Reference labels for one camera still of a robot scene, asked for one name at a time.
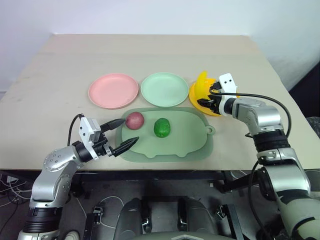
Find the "red fruit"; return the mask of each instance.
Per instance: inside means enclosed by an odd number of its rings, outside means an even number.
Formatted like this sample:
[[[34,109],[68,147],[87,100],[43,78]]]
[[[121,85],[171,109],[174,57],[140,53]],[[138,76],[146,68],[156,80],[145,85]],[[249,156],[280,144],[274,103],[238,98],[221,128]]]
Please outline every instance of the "red fruit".
[[[125,125],[132,130],[137,130],[145,123],[145,118],[140,112],[130,113],[125,120]]]

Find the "black cable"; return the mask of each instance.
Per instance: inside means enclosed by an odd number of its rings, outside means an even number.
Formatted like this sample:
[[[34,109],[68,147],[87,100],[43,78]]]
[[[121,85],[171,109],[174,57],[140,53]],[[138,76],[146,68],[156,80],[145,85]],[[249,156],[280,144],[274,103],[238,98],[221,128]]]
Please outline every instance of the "black cable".
[[[278,100],[276,100],[276,99],[274,99],[272,97],[259,95],[259,94],[251,94],[251,93],[213,92],[211,89],[209,89],[209,92],[212,95],[216,95],[216,96],[227,95],[227,96],[243,96],[243,97],[253,97],[253,98],[267,99],[269,101],[272,101],[272,102],[278,104],[285,111],[286,116],[288,118],[288,131],[286,132],[286,136],[289,137],[289,134],[291,132],[291,125],[292,125],[292,123],[291,123],[291,115],[290,115],[289,110],[286,108],[286,106],[283,105]]]
[[[1,236],[2,231],[5,229],[5,226],[8,224],[8,222],[10,221],[10,219],[15,215],[15,213],[16,213],[16,211],[17,211],[17,209],[18,209],[18,206],[19,206],[19,204],[16,203],[15,209],[14,209],[13,213],[12,213],[11,216],[8,218],[8,220],[4,223],[4,225],[2,226],[2,228],[1,228],[1,230],[0,230],[0,236]]]
[[[257,223],[259,224],[260,228],[262,229],[262,231],[264,232],[265,236],[267,237],[268,240],[273,240],[272,237],[270,237],[269,233],[267,232],[265,226],[263,225],[263,223],[261,222],[260,218],[258,217],[258,214],[256,212],[256,209],[254,207],[254,204],[252,202],[252,193],[251,193],[251,190],[252,190],[252,184],[253,184],[253,179],[254,179],[254,173],[255,173],[255,170],[256,170],[256,167],[258,166],[259,162],[256,161],[253,168],[252,168],[252,171],[251,171],[251,174],[250,174],[250,177],[249,177],[249,184],[248,184],[248,199],[249,199],[249,205],[250,205],[250,208],[251,208],[251,211],[253,213],[253,216],[255,218],[255,220],[257,221]]]
[[[72,132],[72,128],[73,128],[73,126],[74,126],[74,124],[75,124],[75,121],[77,120],[77,118],[81,119],[82,117],[84,117],[84,115],[83,115],[82,113],[80,113],[80,114],[77,114],[77,115],[73,118],[73,120],[72,120],[72,122],[71,122],[71,124],[70,124],[70,127],[69,127],[68,142],[67,142],[67,144],[66,144],[67,146],[70,146],[71,132]]]

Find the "white wall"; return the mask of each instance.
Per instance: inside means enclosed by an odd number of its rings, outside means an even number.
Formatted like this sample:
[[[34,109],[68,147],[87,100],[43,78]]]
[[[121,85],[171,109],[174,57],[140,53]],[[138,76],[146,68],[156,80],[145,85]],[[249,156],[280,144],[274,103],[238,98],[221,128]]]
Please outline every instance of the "white wall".
[[[319,0],[1,0],[0,91],[51,33],[249,35],[291,89],[320,59]]]

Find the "black metal frame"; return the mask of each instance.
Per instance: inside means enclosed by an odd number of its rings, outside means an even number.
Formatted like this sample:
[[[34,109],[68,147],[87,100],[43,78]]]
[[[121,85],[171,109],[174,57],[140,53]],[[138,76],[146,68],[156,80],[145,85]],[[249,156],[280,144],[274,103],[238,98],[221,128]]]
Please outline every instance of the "black metal frame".
[[[83,240],[91,240],[93,237],[93,230],[95,225],[101,223],[102,210],[96,211],[96,208],[101,209],[100,207],[94,207],[93,213],[87,213],[85,219],[85,227],[83,232]]]
[[[0,170],[0,174],[34,182],[40,170]],[[72,191],[77,196],[84,193],[82,182],[92,181],[120,181],[120,180],[208,180],[222,193],[242,189],[248,186],[250,175],[233,180],[231,171],[214,170],[97,170],[79,171],[73,176]],[[256,174],[253,184],[257,184]]]
[[[221,205],[220,207],[222,210],[222,214],[228,219],[232,238],[236,240],[244,240],[244,235],[241,230],[235,205],[225,204]]]

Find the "wire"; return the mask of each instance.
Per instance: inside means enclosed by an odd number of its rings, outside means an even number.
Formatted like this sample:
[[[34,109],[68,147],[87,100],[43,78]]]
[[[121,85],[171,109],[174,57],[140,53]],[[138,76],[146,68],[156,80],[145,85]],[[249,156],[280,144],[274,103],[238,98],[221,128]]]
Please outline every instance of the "wire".
[[[320,170],[311,170],[311,169],[309,169],[309,170],[305,170],[305,172],[317,172],[317,173],[320,173]]]
[[[108,224],[104,224],[104,223],[102,222],[102,220],[100,221],[100,224],[103,225],[103,226],[105,226],[105,227],[111,228],[111,229],[116,229],[115,226],[110,226],[110,225],[108,225]]]
[[[84,117],[84,115],[83,115],[82,113],[80,113],[80,114],[77,114],[77,115],[73,118],[73,120],[72,120],[72,122],[71,122],[71,124],[70,124],[70,127],[69,127],[68,142],[67,142],[67,144],[66,144],[67,146],[70,146],[71,132],[72,132],[72,128],[73,128],[73,126],[74,126],[74,124],[75,124],[75,121],[77,120],[77,118],[81,119],[82,117]]]
[[[17,211],[17,209],[18,209],[18,202],[16,203],[16,205],[15,205],[15,209],[14,209],[14,211],[13,211],[13,213],[11,214],[11,216],[8,218],[8,220],[4,223],[4,225],[2,226],[2,228],[1,228],[1,230],[0,230],[0,236],[1,236],[1,233],[2,233],[2,231],[5,229],[5,226],[8,224],[8,222],[10,221],[10,219],[15,215],[15,213],[16,213],[16,211]]]
[[[22,199],[26,199],[26,200],[30,200],[31,198],[30,197],[24,197],[24,196],[21,196],[19,193],[17,193],[14,188],[11,186],[11,182],[9,182],[9,185],[10,185],[10,188],[11,188],[11,191],[17,195],[18,197],[22,198]]]
[[[12,204],[12,202],[11,202],[11,201],[10,201],[10,202],[7,202],[6,204],[0,205],[0,207],[7,206],[7,205],[9,205],[9,204]]]
[[[239,170],[239,172],[240,173],[243,173],[244,175],[248,175],[248,174],[246,174],[244,171],[242,171],[242,170]]]
[[[22,192],[32,192],[32,189],[29,189],[29,190],[21,190],[19,189],[18,187],[16,188],[18,191],[18,193],[22,193]]]
[[[258,166],[259,162],[256,161],[253,168],[252,168],[252,171],[251,171],[251,174],[250,174],[250,177],[249,177],[249,184],[248,184],[248,199],[249,199],[249,205],[250,205],[250,208],[251,208],[251,211],[253,213],[253,216],[255,218],[255,220],[257,221],[257,223],[259,224],[260,228],[262,229],[262,231],[264,232],[265,236],[267,237],[268,240],[273,240],[270,235],[268,234],[265,226],[263,225],[263,223],[261,222],[260,218],[258,217],[258,214],[256,212],[256,209],[254,207],[254,204],[252,202],[252,193],[251,193],[251,188],[252,188],[252,184],[253,184],[253,179],[254,179],[254,173],[255,173],[255,170],[256,170],[256,167]]]
[[[15,193],[13,193],[12,191],[7,193],[7,198],[8,200],[12,203],[12,204],[18,204],[18,205],[22,205],[25,203],[28,203],[29,200],[24,200],[22,198],[19,198]]]
[[[209,92],[212,95],[216,95],[216,96],[227,95],[227,96],[244,96],[244,97],[254,97],[254,98],[267,99],[269,101],[272,101],[272,102],[278,104],[285,111],[286,116],[288,118],[288,130],[286,132],[286,136],[289,137],[289,134],[291,132],[291,126],[292,126],[291,115],[290,115],[289,110],[286,108],[286,106],[283,105],[278,100],[276,100],[276,99],[274,99],[272,97],[269,97],[269,96],[264,96],[264,95],[259,95],[259,94],[251,94],[251,93],[214,92],[211,89],[209,89]]]
[[[112,198],[115,198],[115,199],[120,200],[120,202],[121,202],[121,204],[122,204],[122,207],[125,206],[125,205],[124,205],[124,201],[122,201],[122,199],[121,199],[120,197],[118,197],[118,196],[107,196],[107,197],[105,197],[104,199],[102,199],[102,200],[100,201],[100,203],[102,203],[104,200],[112,199]],[[110,225],[108,225],[108,224],[105,224],[105,223],[102,222],[102,220],[100,221],[100,224],[103,225],[103,226],[105,226],[105,227],[107,227],[107,228],[116,229],[115,226],[110,226]]]
[[[5,184],[2,180],[0,180],[0,182],[1,182],[3,185],[9,187],[9,188],[7,188],[7,189],[5,189],[5,190],[1,190],[0,193],[5,192],[5,191],[8,191],[8,190],[11,189],[10,186],[7,185],[7,184]],[[13,188],[20,187],[20,186],[22,186],[22,185],[25,185],[26,183],[27,183],[27,181],[25,181],[24,183],[21,183],[21,184],[19,184],[19,185],[17,185],[17,186],[12,186],[12,187],[13,187]]]
[[[247,175],[244,171],[241,171],[241,170],[238,170],[238,171],[241,172],[241,173],[243,173],[245,176]],[[236,176],[232,173],[232,171],[230,171],[230,174],[231,174],[231,176],[232,176],[234,179],[239,179],[239,177],[236,177]]]
[[[82,206],[82,204],[81,204],[81,202],[80,202],[79,198],[77,198],[77,197],[76,197],[75,199],[78,201],[78,203],[79,203],[79,205],[80,205],[80,208],[82,209],[82,211],[83,211],[83,213],[84,213],[84,217],[85,217],[85,218],[87,218],[86,211],[85,211],[84,207]]]
[[[122,199],[121,199],[120,197],[118,197],[118,196],[107,196],[107,197],[105,197],[104,199],[102,199],[102,200],[100,201],[100,203],[102,203],[104,200],[112,199],[112,198],[115,198],[115,199],[120,200],[120,202],[121,202],[121,204],[122,204],[122,207],[125,206],[125,205],[124,205],[124,201],[122,201]]]
[[[19,181],[19,179],[15,180],[13,184],[16,184]]]

